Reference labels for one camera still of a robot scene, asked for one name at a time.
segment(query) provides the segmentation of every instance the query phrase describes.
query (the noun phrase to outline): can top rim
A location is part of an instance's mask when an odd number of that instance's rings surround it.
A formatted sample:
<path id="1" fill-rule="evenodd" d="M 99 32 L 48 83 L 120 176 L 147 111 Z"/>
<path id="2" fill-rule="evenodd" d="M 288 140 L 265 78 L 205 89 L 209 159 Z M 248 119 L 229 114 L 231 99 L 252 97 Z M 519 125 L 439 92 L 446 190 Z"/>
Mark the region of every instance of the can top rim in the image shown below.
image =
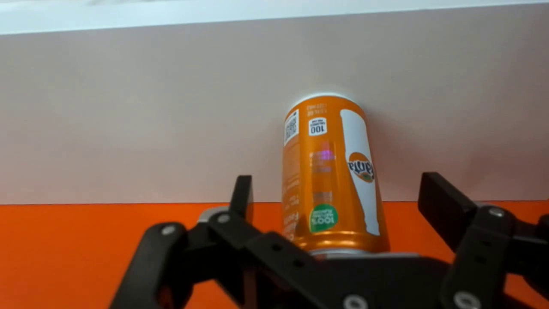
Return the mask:
<path id="1" fill-rule="evenodd" d="M 325 92 L 312 92 L 312 94 L 301 95 L 301 97 L 296 99 L 288 109 L 295 107 L 296 104 L 300 104 L 300 102 L 303 102 L 303 101 L 307 101 L 307 99 L 319 97 L 319 95 L 334 95 L 334 97 L 343 97 L 343 99 L 348 99 L 348 101 L 355 102 L 355 99 L 351 99 L 351 97 L 348 97 L 348 95 L 344 95 L 344 94 L 341 94 L 341 92 L 329 92 L 329 90 L 325 90 Z"/>

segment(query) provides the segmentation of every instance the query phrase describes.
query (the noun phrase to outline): brand logo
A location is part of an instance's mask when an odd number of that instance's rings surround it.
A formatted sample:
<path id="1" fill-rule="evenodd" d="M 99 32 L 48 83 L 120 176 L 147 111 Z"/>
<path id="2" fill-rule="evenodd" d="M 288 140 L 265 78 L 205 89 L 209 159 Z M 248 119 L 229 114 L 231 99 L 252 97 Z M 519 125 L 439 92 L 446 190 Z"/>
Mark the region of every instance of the brand logo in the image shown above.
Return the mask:
<path id="1" fill-rule="evenodd" d="M 351 152 L 346 164 L 348 169 L 365 181 L 372 181 L 375 178 L 372 162 L 361 152 Z"/>

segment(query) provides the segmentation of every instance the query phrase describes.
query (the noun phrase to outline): white wall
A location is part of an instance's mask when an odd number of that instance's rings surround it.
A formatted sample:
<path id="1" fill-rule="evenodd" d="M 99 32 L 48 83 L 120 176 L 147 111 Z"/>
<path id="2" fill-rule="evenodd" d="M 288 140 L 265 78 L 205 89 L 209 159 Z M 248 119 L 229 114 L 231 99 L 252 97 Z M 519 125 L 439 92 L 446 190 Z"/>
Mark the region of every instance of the white wall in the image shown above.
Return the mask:
<path id="1" fill-rule="evenodd" d="M 286 107 L 363 102 L 384 198 L 547 198 L 549 4 L 0 35 L 0 202 L 279 200 Z"/>
<path id="2" fill-rule="evenodd" d="M 0 34 L 549 3 L 547 0 L 0 0 Z"/>

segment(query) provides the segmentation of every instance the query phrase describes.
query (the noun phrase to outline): orange can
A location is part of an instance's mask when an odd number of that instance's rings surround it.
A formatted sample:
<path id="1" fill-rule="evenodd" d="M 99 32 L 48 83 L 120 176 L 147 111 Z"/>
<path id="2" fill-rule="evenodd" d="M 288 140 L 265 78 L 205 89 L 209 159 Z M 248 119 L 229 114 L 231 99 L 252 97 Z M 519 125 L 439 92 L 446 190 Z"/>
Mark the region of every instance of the orange can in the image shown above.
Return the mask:
<path id="1" fill-rule="evenodd" d="M 284 118 L 283 233 L 313 255 L 387 250 L 365 113 L 337 94 L 298 101 Z"/>

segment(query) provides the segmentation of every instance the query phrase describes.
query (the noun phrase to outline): can label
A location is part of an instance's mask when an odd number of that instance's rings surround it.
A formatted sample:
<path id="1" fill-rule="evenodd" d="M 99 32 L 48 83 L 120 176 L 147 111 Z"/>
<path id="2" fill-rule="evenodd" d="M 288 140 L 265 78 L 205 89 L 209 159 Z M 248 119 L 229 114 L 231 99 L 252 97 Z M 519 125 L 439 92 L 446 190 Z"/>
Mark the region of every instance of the can label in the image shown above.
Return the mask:
<path id="1" fill-rule="evenodd" d="M 303 248 L 386 248 L 365 114 L 339 95 L 293 106 L 284 119 L 283 233 Z"/>

